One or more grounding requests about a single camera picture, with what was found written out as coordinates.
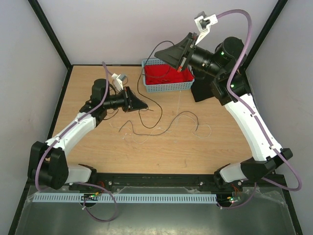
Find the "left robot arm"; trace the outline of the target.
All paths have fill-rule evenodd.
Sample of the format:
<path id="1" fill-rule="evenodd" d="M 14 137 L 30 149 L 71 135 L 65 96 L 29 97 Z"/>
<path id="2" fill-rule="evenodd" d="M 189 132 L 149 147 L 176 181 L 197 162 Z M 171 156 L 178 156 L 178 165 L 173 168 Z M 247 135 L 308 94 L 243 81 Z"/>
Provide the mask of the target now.
<path id="1" fill-rule="evenodd" d="M 45 142 L 35 142 L 30 150 L 28 177 L 37 190 L 42 186 L 60 189 L 65 184 L 80 183 L 85 189 L 94 189 L 98 178 L 94 168 L 87 165 L 68 166 L 67 156 L 73 147 L 106 117 L 109 109 L 121 108 L 125 113 L 147 109 L 130 87 L 110 94 L 107 79 L 97 79 L 91 88 L 90 99 L 82 106 L 75 119 L 60 133 Z"/>

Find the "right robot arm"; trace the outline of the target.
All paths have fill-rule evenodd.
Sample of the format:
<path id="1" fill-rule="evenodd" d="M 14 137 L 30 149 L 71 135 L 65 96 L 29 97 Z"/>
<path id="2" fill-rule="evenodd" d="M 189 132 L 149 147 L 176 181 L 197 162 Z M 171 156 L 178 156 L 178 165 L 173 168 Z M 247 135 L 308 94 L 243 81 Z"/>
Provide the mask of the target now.
<path id="1" fill-rule="evenodd" d="M 194 74 L 209 76 L 210 96 L 233 116 L 249 144 L 252 157 L 215 171 L 214 186 L 225 190 L 234 182 L 264 179 L 286 163 L 293 153 L 272 136 L 255 107 L 247 80 L 234 67 L 244 44 L 236 37 L 227 37 L 211 53 L 196 45 L 198 38 L 197 34 L 188 33 L 176 45 L 157 51 L 155 57 L 178 72 L 191 67 Z"/>

